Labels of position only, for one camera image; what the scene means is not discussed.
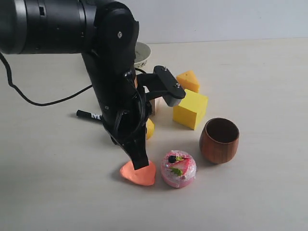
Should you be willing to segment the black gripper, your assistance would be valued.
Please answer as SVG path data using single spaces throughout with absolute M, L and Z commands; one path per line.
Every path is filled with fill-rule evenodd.
M 146 122 L 152 107 L 144 86 L 100 86 L 103 126 L 130 157 L 134 170 L 149 166 Z

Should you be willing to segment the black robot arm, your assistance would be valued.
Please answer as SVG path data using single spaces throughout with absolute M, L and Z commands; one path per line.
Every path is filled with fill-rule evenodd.
M 151 107 L 134 67 L 139 22 L 116 0 L 3 0 L 0 53 L 82 55 L 112 141 L 138 170 L 149 165 Z

